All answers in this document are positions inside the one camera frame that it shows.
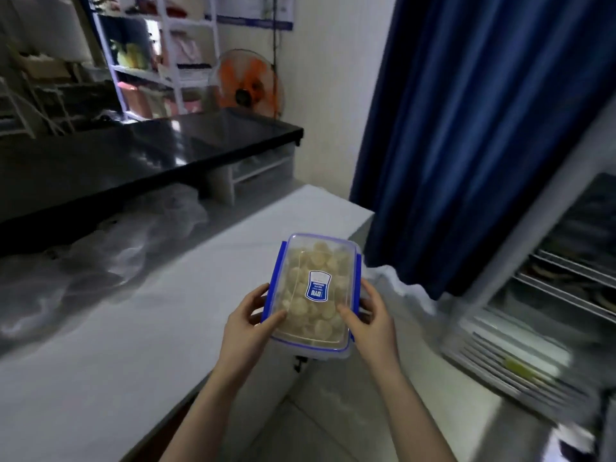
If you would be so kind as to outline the person's left hand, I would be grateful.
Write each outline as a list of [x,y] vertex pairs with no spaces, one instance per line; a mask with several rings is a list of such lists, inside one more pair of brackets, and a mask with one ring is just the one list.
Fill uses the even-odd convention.
[[264,307],[268,283],[249,292],[229,315],[215,371],[229,381],[244,380],[258,362],[268,340],[256,337],[256,326],[263,321],[257,310]]

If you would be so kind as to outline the person's right hand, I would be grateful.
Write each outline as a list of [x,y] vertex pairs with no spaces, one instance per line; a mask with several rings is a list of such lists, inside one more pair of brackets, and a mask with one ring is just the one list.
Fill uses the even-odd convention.
[[356,347],[376,378],[400,371],[396,328],[381,295],[367,280],[360,280],[367,297],[360,305],[368,312],[367,332],[354,337]]

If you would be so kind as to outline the clear blue-clip food container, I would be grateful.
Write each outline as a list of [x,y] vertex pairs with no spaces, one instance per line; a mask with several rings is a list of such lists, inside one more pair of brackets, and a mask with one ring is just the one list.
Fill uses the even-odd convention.
[[293,233],[281,243],[262,321],[287,315],[272,340],[296,356],[346,359],[354,341],[337,306],[359,311],[362,252],[357,243],[325,235]]

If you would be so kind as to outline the person's left forearm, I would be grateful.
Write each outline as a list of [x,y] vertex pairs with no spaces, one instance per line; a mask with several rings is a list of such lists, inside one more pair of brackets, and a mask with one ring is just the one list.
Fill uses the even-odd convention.
[[217,364],[159,462],[216,462],[242,373]]

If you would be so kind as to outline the person's right forearm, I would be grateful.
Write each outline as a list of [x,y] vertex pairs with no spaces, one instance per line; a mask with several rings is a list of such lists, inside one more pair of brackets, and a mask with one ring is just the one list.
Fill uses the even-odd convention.
[[378,364],[370,371],[386,408],[398,462],[457,462],[400,365]]

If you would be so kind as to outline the pile of pale round snacks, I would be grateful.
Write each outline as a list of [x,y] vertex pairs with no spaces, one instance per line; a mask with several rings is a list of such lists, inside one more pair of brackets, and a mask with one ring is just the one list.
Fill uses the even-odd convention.
[[351,307],[356,256],[356,246],[346,240],[292,235],[273,288],[271,312],[287,311],[275,336],[318,348],[343,348],[348,334],[336,306]]

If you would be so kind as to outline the white counter cabinet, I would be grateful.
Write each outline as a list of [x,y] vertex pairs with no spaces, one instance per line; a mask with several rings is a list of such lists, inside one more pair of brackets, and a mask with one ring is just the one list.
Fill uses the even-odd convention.
[[302,185],[211,203],[203,238],[72,330],[0,359],[0,462],[119,462],[214,367],[227,317],[296,232],[351,238],[373,212]]

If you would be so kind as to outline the white drawer organizer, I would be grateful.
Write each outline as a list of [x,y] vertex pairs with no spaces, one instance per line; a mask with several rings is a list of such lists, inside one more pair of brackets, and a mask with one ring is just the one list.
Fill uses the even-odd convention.
[[205,190],[209,197],[233,206],[241,194],[252,188],[269,186],[292,179],[295,166],[294,143],[273,148],[264,153],[225,164],[205,174]]

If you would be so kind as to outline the clear plastic bag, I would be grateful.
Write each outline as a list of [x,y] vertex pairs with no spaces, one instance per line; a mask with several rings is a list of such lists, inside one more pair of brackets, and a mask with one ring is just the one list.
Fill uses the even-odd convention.
[[173,184],[129,200],[72,244],[0,257],[0,344],[52,334],[83,299],[127,284],[148,255],[207,221],[199,191]]

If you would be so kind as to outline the white display fridge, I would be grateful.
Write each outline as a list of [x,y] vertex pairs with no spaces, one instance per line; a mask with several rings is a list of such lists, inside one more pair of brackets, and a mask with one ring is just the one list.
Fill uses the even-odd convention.
[[533,414],[594,425],[616,390],[616,92],[450,314],[452,365]]

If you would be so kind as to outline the black countertop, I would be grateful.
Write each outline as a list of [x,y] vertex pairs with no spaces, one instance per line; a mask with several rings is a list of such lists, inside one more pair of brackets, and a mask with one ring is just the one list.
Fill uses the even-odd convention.
[[141,194],[300,145],[298,125],[224,108],[0,143],[0,257],[68,245]]

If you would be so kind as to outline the dark blue curtain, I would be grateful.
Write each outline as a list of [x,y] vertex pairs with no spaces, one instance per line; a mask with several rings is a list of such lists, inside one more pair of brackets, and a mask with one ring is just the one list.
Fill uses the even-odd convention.
[[463,294],[616,93],[616,0],[396,0],[350,191],[368,268]]

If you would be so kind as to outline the orange electric fan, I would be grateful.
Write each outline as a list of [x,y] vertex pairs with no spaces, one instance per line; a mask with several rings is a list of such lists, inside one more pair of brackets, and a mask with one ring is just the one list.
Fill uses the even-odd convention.
[[241,107],[280,119],[285,91],[273,64],[262,55],[235,48],[224,52],[212,71],[210,84],[219,108]]

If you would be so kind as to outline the white metal shelf rack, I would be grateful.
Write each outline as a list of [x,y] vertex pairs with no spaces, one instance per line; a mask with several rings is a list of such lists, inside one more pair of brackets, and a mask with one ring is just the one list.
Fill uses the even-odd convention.
[[199,113],[220,57],[217,0],[88,0],[124,120]]

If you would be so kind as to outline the white blue wall poster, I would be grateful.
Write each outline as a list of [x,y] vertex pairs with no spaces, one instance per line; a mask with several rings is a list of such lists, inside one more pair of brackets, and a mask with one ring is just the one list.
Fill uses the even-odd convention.
[[[211,20],[211,0],[206,0],[204,18]],[[216,19],[221,24],[292,31],[295,0],[214,0]]]

